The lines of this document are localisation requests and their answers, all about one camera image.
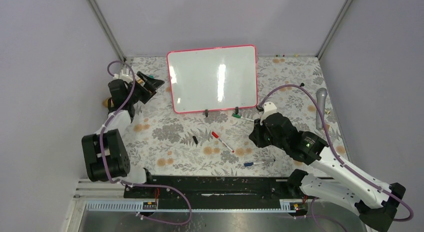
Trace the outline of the pink framed whiteboard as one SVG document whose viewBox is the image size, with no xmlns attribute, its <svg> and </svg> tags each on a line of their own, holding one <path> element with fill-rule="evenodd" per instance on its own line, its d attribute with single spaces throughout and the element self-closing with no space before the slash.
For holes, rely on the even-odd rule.
<svg viewBox="0 0 424 232">
<path fill-rule="evenodd" d="M 255 107 L 257 60 L 254 45 L 169 52 L 166 61 L 174 112 Z"/>
</svg>

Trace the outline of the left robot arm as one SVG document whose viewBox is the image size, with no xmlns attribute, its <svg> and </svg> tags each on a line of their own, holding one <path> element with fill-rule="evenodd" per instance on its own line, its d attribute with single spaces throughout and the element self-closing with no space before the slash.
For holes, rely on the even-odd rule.
<svg viewBox="0 0 424 232">
<path fill-rule="evenodd" d="M 89 180 L 106 182 L 129 175 L 130 159 L 121 136 L 133 122 L 134 105 L 146 104 L 164 83 L 142 72 L 134 78 L 117 77 L 108 83 L 107 119 L 96 133 L 81 139 Z"/>
</svg>

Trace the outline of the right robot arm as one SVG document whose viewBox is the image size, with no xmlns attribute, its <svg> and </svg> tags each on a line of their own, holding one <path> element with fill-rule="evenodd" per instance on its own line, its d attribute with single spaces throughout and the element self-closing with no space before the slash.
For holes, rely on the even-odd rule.
<svg viewBox="0 0 424 232">
<path fill-rule="evenodd" d="M 400 199 L 406 188 L 399 183 L 383 182 L 343 157 L 334 154 L 328 143 L 310 131 L 297 130 L 287 117 L 273 113 L 255 119 L 249 139 L 259 148 L 274 146 L 290 158 L 302 162 L 335 179 L 324 182 L 312 174 L 296 169 L 287 183 L 291 197 L 303 194 L 330 201 L 350 210 L 376 231 L 388 231 L 395 221 Z"/>
</svg>

